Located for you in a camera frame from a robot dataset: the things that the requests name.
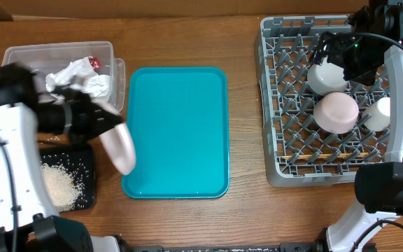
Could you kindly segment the white napkin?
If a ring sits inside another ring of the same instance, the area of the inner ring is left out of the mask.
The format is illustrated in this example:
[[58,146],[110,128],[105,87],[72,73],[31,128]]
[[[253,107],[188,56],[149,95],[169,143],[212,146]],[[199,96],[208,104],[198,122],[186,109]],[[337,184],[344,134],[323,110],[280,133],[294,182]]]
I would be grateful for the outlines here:
[[111,93],[110,80],[110,76],[103,74],[91,77],[73,76],[68,86],[91,97],[101,98]]
[[86,79],[96,75],[97,73],[90,63],[90,58],[84,57],[71,62],[65,69],[57,73],[48,74],[45,77],[45,87],[48,92],[52,92],[57,85],[69,84],[74,76]]

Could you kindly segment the grey small plate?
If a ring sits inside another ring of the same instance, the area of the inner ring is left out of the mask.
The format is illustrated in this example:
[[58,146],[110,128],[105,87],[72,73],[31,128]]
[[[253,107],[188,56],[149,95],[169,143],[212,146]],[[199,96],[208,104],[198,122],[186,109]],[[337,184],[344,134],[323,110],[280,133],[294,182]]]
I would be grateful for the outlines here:
[[344,80],[344,70],[332,63],[313,64],[307,73],[309,87],[318,95],[343,92],[348,86]]

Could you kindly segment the red wrapper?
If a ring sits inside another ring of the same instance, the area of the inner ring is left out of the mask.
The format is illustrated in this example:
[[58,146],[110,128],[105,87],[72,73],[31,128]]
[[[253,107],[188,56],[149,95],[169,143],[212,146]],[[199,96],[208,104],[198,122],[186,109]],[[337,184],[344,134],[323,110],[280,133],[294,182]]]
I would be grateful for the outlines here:
[[88,59],[93,69],[98,69],[101,67],[101,63],[96,57],[88,57]]

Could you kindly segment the pale green cup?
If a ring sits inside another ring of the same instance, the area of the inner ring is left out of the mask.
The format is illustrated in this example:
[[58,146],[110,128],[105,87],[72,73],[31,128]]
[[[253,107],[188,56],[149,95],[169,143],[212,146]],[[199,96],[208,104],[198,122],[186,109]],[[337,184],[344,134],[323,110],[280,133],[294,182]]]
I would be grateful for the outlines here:
[[375,132],[380,132],[390,125],[390,98],[383,97],[373,103],[362,113],[367,120],[364,126]]

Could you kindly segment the pink bowl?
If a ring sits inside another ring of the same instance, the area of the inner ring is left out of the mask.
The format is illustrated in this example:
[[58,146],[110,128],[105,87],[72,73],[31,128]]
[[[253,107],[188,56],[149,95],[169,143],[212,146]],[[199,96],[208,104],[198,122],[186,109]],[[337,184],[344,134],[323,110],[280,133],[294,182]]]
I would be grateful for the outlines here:
[[343,134],[351,131],[357,122],[359,107],[354,98],[333,92],[324,96],[314,107],[313,118],[326,132]]

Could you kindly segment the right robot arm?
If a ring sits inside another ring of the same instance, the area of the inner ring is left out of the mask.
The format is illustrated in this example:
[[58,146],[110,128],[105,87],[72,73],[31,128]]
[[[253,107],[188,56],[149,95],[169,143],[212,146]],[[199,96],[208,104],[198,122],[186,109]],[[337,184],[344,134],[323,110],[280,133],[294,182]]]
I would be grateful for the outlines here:
[[403,217],[403,1],[370,1],[348,17],[352,31],[320,35],[314,66],[332,63],[344,78],[373,85],[379,67],[388,72],[390,134],[383,162],[363,164],[355,175],[356,199],[324,229],[314,251],[374,251],[372,237]]

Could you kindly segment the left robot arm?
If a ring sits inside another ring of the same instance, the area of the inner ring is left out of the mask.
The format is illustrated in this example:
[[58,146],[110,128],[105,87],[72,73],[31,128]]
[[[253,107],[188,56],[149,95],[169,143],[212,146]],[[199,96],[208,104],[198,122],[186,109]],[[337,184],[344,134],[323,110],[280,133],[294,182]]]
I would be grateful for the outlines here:
[[108,103],[60,86],[61,102],[42,103],[34,74],[19,64],[0,68],[0,251],[128,251],[118,235],[92,236],[62,218],[41,171],[40,133],[66,134],[72,143],[100,138],[121,174],[136,164],[126,122]]

